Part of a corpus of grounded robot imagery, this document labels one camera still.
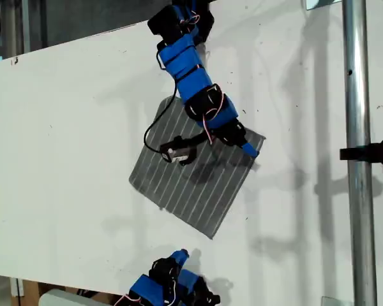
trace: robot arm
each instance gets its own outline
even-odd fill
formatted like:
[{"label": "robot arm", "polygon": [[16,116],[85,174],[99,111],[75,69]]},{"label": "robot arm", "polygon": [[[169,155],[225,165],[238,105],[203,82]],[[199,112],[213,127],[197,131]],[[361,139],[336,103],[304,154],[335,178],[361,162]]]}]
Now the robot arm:
[{"label": "robot arm", "polygon": [[209,2],[173,0],[173,5],[164,7],[147,23],[153,34],[163,38],[158,44],[160,66],[159,57],[162,69],[175,81],[187,115],[204,129],[192,139],[177,136],[163,144],[159,153],[170,163],[191,163],[197,155],[196,143],[212,143],[214,137],[226,145],[237,145],[253,158],[258,156],[245,139],[246,130],[237,119],[234,104],[218,84],[212,83],[195,48],[207,40],[214,24]]},{"label": "robot arm", "polygon": [[215,306],[220,297],[212,294],[203,277],[183,269],[188,252],[180,250],[156,260],[149,275],[142,275],[115,306]]}]

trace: gray striped cloth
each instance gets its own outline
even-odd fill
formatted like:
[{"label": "gray striped cloth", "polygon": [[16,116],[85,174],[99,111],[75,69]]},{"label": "gray striped cloth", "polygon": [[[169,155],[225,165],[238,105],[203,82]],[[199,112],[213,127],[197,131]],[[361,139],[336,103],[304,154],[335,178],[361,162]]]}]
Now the gray striped cloth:
[{"label": "gray striped cloth", "polygon": [[[160,103],[156,116],[169,101]],[[176,98],[149,132],[147,143],[158,149],[177,135],[189,138],[201,131],[183,111],[181,99]],[[248,129],[246,138],[258,151],[265,140]],[[239,147],[228,147],[219,140],[212,146],[208,141],[200,144],[197,159],[186,166],[167,163],[144,146],[129,182],[160,208],[212,239],[253,162]]]}]

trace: white surface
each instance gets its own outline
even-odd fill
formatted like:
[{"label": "white surface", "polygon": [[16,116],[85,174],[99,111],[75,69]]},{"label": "white surface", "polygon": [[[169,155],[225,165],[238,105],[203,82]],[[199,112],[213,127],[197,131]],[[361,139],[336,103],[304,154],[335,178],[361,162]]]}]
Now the white surface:
[{"label": "white surface", "polygon": [[[143,132],[173,90],[156,63],[159,38],[142,23],[0,62],[1,275],[125,293],[183,247],[222,305],[353,300],[339,161],[342,8],[221,0],[213,13],[207,69],[243,124],[267,137],[214,240],[128,183]],[[368,1],[368,28],[372,139],[381,141],[383,1]],[[373,173],[383,305],[383,168]]]}]

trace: silver pipe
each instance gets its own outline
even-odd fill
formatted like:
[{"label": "silver pipe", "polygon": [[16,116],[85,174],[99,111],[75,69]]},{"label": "silver pipe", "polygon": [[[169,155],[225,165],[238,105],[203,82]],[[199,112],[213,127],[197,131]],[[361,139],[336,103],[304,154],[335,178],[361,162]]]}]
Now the silver pipe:
[{"label": "silver pipe", "polygon": [[[370,143],[366,0],[343,0],[347,147]],[[377,306],[372,166],[348,161],[355,306]]]}]

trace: red wire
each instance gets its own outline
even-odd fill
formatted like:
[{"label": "red wire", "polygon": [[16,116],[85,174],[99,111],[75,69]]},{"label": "red wire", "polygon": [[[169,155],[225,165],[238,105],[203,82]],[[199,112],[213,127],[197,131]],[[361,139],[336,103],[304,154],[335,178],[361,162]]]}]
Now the red wire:
[{"label": "red wire", "polygon": [[[224,93],[222,93],[222,101],[220,102],[220,106],[219,108],[212,108],[210,110],[208,110],[206,112],[206,115],[213,111],[213,110],[217,110],[217,112],[215,113],[215,115],[213,116],[213,118],[211,118],[210,120],[213,120],[219,113],[219,111],[222,109],[222,106],[223,106],[223,102],[224,102]],[[206,118],[204,118],[204,115],[203,115],[203,126],[204,126],[204,131],[206,131],[206,134],[207,134],[207,137],[209,138],[209,141],[210,141],[210,145],[213,144],[213,138],[211,137],[210,135],[210,132],[209,132],[209,129],[207,128],[207,124],[206,124]]]}]

